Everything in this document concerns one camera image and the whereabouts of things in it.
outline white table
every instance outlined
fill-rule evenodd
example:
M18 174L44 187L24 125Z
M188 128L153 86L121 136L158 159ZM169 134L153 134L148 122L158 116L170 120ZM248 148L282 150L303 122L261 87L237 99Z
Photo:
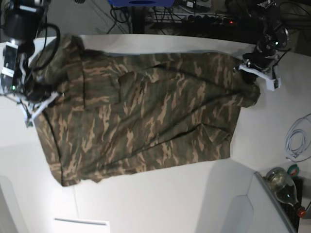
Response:
M98 35L82 36L82 39L86 48L104 50L112 54L220 51L241 56L250 52L253 47L243 43L221 40L162 35ZM42 47L43 40L38 40L36 46L37 48ZM256 106L241 110L231 144L232 159L258 171L291 164L285 159L287 156L284 150L285 135L295 120L311 112L311 78L309 77L311 57L289 52L280 62L279 68L282 87L275 92L270 92L265 89L264 82L259 82L262 95ZM0 99L0 111L1 121L14 120L15 122L14 125L1 124L0 126L0 153L16 150L15 153L20 154L19 158L23 158L23 153L25 156L33 158L31 163L28 160L23 160L24 164L19 164L14 156L0 155L0 175L7 176L13 183L17 200L29 229L35 229L32 224L38 223L38 218L49 225L49 217L43 213L52 213L58 217L110 220L114 233L113 225L116 225L117 217L122 215L121 209L131 210L136 206L137 209L145 211L143 207L138 206L139 203L149 203L152 198L159 199L157 205L161 203L167 205L165 209L167 214L172 215L173 209L179 210L178 215L171 216L172 219L166 222L161 216L163 209L154 206L152 211L154 211L155 222L153 224L157 224L157 219L162 219L164 225L172 221L177 223L178 218L183 221L188 220L187 223L180 223L184 224L184 227L178 228L179 230L184 229L184 232L191 232L192 227L196 225L195 221L200 215L202 200L208 190L205 185L213 177L212 169L217 166L218 162L206 162L141 173L135 176L117 177L100 184L83 182L76 187L63 189L53 180L48 166L42 159L43 153L35 130L25 129L20 109L7 100ZM31 155L33 148L36 148L37 151L35 155ZM13 167L13 170L9 169L8 164L16 167ZM311 178L311 159L299 166L303 176ZM14 169L21 169L23 174L17 177ZM37 183L31 182L34 177L37 177ZM31 183L32 191L27 190L27 182ZM133 193L129 192L131 201L125 201L127 195L123 195L122 192L128 192L132 187L144 195L136 195L134 191ZM180 193L183 193L182 197L174 196ZM91 210L89 200L87 200L89 198L105 200L103 203L98 203L97 210ZM118 204L118 201L112 201L113 198L119 198L122 201ZM192 200L192 202L185 207L188 214L181 216L182 208L178 204L186 200ZM32 215L27 214L29 209L31 209ZM133 230L137 230L139 224L135 220L138 221L138 218L144 220L144 216L144 214L132 216L126 224Z

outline black cable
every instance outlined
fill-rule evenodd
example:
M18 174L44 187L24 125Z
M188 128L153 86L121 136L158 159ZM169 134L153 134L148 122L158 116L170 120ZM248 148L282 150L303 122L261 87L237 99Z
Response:
M275 71L274 71L274 67L276 67L276 66L278 65L278 63L282 60L282 58L283 58L290 50L292 50L292 49L286 50L286 51L282 54L282 56L278 59L278 61L272 66L272 75L273 75L274 78L276 78L276 73L275 73Z
M169 12L170 12L171 15L173 14L174 16L176 16L177 18L179 18L181 21L184 20L183 18L179 17L178 15L176 15L176 14L174 13L174 8L171 8L171 10L169 10Z
M95 7L94 7L92 4L90 4L91 1L87 1L87 2L88 2L88 4L89 4L89 6L93 9L93 11L95 12L95 14L97 14L97 16L98 16L99 18L101 18L102 21L103 21L107 26L109 26L109 24L108 24L107 21L106 21L106 18L104 18L104 16L102 16L101 14L99 14L99 13L97 12L97 10L95 9Z
M94 0L91 0L90 2L92 2L92 3L97 7L98 10L100 10L105 16L107 16L110 20L112 20L112 21L114 22L114 19L111 18L110 15L107 14L104 10L102 10L102 8L101 8ZM121 31L122 33L124 33L122 27L119 26L118 24L116 24L116 25L117 25L117 27L120 29L120 31Z
M36 67L36 65L38 64L40 58L41 58L42 55L43 55L43 52L44 52L44 50L45 50L45 47L46 47L46 45L47 45L47 40L48 40L48 27L47 27L47 24L48 24L48 17L45 16L45 37L44 37L45 39L44 39L44 45L43 45L43 49L41 50L41 53L40 53L38 59L37 59L36 62L35 62L35 66L34 66L34 67Z
M169 11L169 13L170 13L170 15L171 15L172 22L173 22L173 23L176 23L176 21L175 21L174 18L173 18L172 10L169 8L168 11Z
M35 70L35 68L36 68L40 58L42 57L45 48L46 48L47 39L48 39L48 27L47 27L47 24L48 24L48 17L46 16L45 17L45 39L44 39L44 45L43 45L43 48L42 48L42 50L40 52L40 55L39 55L38 59L35 61L35 64L34 64L33 68L31 69L31 71L29 72L29 75L25 79L25 83L27 83L27 81L30 79L31 75L33 74L33 72L34 72L34 70Z
M289 35L292 35L292 34L295 34L295 33L298 33L298 32L300 32L300 30L295 30L294 32L289 33Z
M158 18L157 18L156 7L154 7L153 10L154 10L154 12L155 12L155 19L156 19L156 22L158 23L159 20L158 20Z
M29 111L28 111L28 108L26 107L26 105L23 103L23 101L19 101L19 102L17 102L17 104L21 104L22 106L23 106L23 108L24 108L24 110L25 110L25 112L26 112L26 114L27 114L27 118L28 119L31 119L31 114L29 113Z
M13 99L13 98L11 98L11 97L9 97L9 96L7 96L7 95L0 94L0 96L3 96L3 97L5 97L5 98L7 98L7 99L9 99L10 101L13 101L13 102L15 102L15 103L18 103L15 99Z
M165 15L166 15L166 7L164 7L163 16L162 16L162 19L161 19L160 23L163 22L163 20L164 20L164 18L165 18Z
M60 34L59 28L58 28L55 24L51 24L51 23L47 23L47 24L46 24L46 27L47 27L47 28L52 28L52 29L55 30L55 32L56 32L55 45L54 45L52 54L50 55L50 57L48 58L48 60L45 61L45 63L44 63L43 65L41 65L41 66L39 66L39 67L35 67L35 68L34 68L34 71L38 71L38 70L44 69L44 68L53 60L54 56L55 56L56 53L57 53L59 44L60 44L61 34Z
M112 12L113 12L114 14L116 14L116 12L115 12L115 11L112 11L112 8L111 8L110 13L112 14ZM114 29L114 27L115 27L116 25L117 25L117 21L115 20L115 21L114 21L114 24L113 24L112 27L107 31L106 34L109 34L109 33L112 31L112 29Z
M130 23L130 12L128 11L128 8L127 7L123 7L121 9L121 12L119 14L120 18L122 18L122 14L124 15L124 18L126 19L126 24L127 24L127 27L128 27L128 32L131 34L131 29L132 29L132 26L131 26L131 23Z
M112 14L113 11L121 11L121 12L124 14L125 20L124 20L124 21L119 20L119 19L117 18L117 14L115 14L115 15ZM118 23L126 23L126 22L129 20L129 18L130 18L130 14L126 15L125 9L122 8L122 7L121 7L121 8L118 8L118 7L111 7L111 9L110 9L110 15L111 15L111 17L112 17L116 22L118 22Z
M301 7L301 6L300 6L299 4L297 4L297 3L285 1L285 2L282 2L282 3L280 4L280 7L281 7L281 5L284 5L284 4L291 4L291 5L297 6L297 7L299 7L300 9L302 9L304 12L306 12L309 16L311 16L311 14L310 14L306 9L304 9L303 7Z
M244 13L243 8L241 7L241 5L239 4L238 0L235 0L236 4L238 5L239 9L241 10L241 13Z
M298 14L293 14L293 13L281 13L281 15L292 15L292 16L299 16L299 17L309 17L309 16L298 15Z

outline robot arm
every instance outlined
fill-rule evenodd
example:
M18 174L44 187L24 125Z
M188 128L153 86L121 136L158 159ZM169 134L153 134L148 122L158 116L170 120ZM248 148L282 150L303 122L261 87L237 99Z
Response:
M280 7L276 0L266 0L254 3L247 0L250 17L263 24L263 34L252 53L243 55L243 64L237 69L254 74L266 80L266 88L274 91L280 87L277 76L277 65L280 59L289 51L282 50L287 46L289 34L281 20ZM279 57L277 51L284 51Z
M0 93L15 94L31 103L43 102L51 96L52 87L33 79L33 72L43 69L56 54L60 31L46 22L51 0L10 0L4 11L3 31L9 37L3 51L4 65L0 74ZM48 27L56 31L56 44L51 57L41 66L30 68L29 58L35 51L34 39Z

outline wire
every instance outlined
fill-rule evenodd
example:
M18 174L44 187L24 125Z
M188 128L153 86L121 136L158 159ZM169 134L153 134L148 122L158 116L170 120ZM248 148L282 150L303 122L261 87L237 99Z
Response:
M17 104L21 104L21 105L23 106L23 108L24 108L24 110L25 110L25 112L26 112L26 114L27 114L27 118L28 118L28 119L31 119L31 114L29 113L28 108L27 108L27 106L23 103L23 101L19 100L19 102L17 102Z
M92 2L96 7L97 7L97 9L99 10L99 11L101 11L105 16L107 16L110 20L112 20L113 22L115 22L114 21L114 19L113 18L111 18L111 16L109 15L109 14L107 14L104 10L102 10L102 8L94 1L94 0L91 0L90 2ZM116 24L117 25L117 27L120 29L120 31L122 32L122 33L124 33L124 30L123 30L123 28L119 25L119 24Z
M43 63L43 65L41 65L41 66L39 66L39 67L35 67L35 68L34 68L34 71L38 71L38 70L44 69L44 68L53 60L54 56L55 56L56 53L57 53L59 44L60 44L60 37L61 37L61 34L60 34L59 28L58 28L56 25L54 25L54 24L47 23L47 24L46 24L46 30L48 30L48 28L52 28L52 29L54 29L55 32L56 32L55 45L54 45L53 51L52 51L51 55L49 56L48 60L45 61L45 62Z
M179 7L180 9L182 9L183 11L187 12L187 13L195 14L194 11L190 11L190 10L186 9L185 7L183 7L183 6L178 6L178 7Z
M88 2L88 4L89 4L89 6L93 9L93 11L95 12L95 14L97 14L97 16L98 16L99 18L101 18L102 21L107 25L107 27L109 27L109 24L107 23L106 19L105 19L102 15L100 15L100 14L95 10L95 7L94 7L92 4L90 4L90 1L87 1L87 2Z
M176 15L176 14L174 13L174 8L173 8L173 7L169 8L168 11L170 12L171 16L174 15L174 16L176 16L177 18L179 18L181 21L184 20L183 18L179 17L178 15Z
M117 18L117 14L116 13L115 13L115 15L112 14L113 11L121 11L124 14L125 20L124 21L119 20ZM125 10L123 8L117 8L117 7L111 7L110 15L118 23L126 23L129 20L129 18L130 18L130 14L126 15L126 12L125 12Z
M7 96L6 94L0 94L0 96L3 96L3 97L5 97L5 98L7 98L7 99L9 99L10 101L13 101L13 102L15 102L15 103L18 103L15 99L13 99L13 98Z
M285 151L293 158L297 158L298 156L300 156L303 152L305 152L309 146L311 145L311 141L309 142L308 145L306 145L307 142L307 134L304 130L302 129L297 129L297 126L303 122L303 121L308 121L311 124L311 121L308 119L308 117L311 116L311 114L308 114L302 118L299 118L297 121L295 121L295 123L291 126L291 128L289 129L286 138L285 138ZM292 149L292 139L294 138L294 136L297 136L298 134L300 134L302 136L302 142L300 144L300 146L297 149ZM308 159L310 159L310 157L300 160L300 161L294 161L292 160L290 157L286 157L286 159L294 162L294 163L300 163L303 161L306 161Z
M298 32L300 32L300 31L301 31L301 30L295 30L295 31L293 31L293 32L290 32L289 35L293 35L293 34L298 33Z
M164 7L164 12L163 12L163 16L162 16L162 19L161 19L160 23L162 23L162 22L163 22L163 20L164 20L164 17L165 17L165 14L166 14L166 7Z
M283 5L283 4L295 5L295 6L299 7L300 9L302 9L304 12L306 12L309 16L311 16L311 14L310 14L306 9L304 9L302 6L300 6L300 5L297 4L297 3L285 1L285 2L282 2L282 3L280 4L280 7L281 7L281 5Z
M282 56L279 58L279 60L273 65L273 67L276 67L278 63L282 60L282 58L292 49L288 49L285 51L285 53L282 54Z
M158 20L158 18L157 18L156 8L154 7L153 10L154 10L154 12L155 12L155 19L156 19L156 22L158 23L159 20Z
M309 209L310 206L311 206L311 202L309 203L308 207L306 208L307 211L310 210L310 209Z
M109 34L116 25L117 25L117 22L115 21L112 27L107 31L106 34Z
M293 14L293 13L281 13L281 15L292 15L292 16L299 16L299 17L309 17L309 16Z
M173 22L173 23L176 23L176 21L175 21L174 18L173 18L172 9L169 8L168 11L169 11L169 13L170 13L172 22Z
M237 5L237 7L235 7L235 9L234 10L232 10L232 8L230 7L230 4L231 3L235 3L236 5ZM241 15L244 15L244 13L246 12L247 14L249 14L248 13L248 9L247 9L247 7L246 7L246 2L245 1L243 1L243 3L244 3L244 9L243 9L243 7L239 4L239 2L238 2L238 0L225 0L225 7L226 7L226 9L227 9L227 11L229 12L229 13L232 13L232 14L234 14L234 16L235 17L237 17L237 18L241 18Z
M44 50L45 50L45 47L46 47L46 45L47 45L47 39L48 39L48 26L47 26L47 25L48 25L48 17L45 16L45 39L44 39L44 45L43 45L43 49L41 50L41 53L40 53L38 59L37 59L36 62L35 62L35 67L37 66L37 64L38 64L38 62L39 62L39 60L40 60L40 58L42 57L43 52L44 52Z

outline camouflage jacket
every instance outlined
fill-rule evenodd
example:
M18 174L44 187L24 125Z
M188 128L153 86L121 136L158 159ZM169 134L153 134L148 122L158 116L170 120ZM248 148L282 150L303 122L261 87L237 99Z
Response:
M111 57L63 36L36 73L64 93L35 120L53 176L69 186L229 158L240 109L259 97L238 63L218 53Z

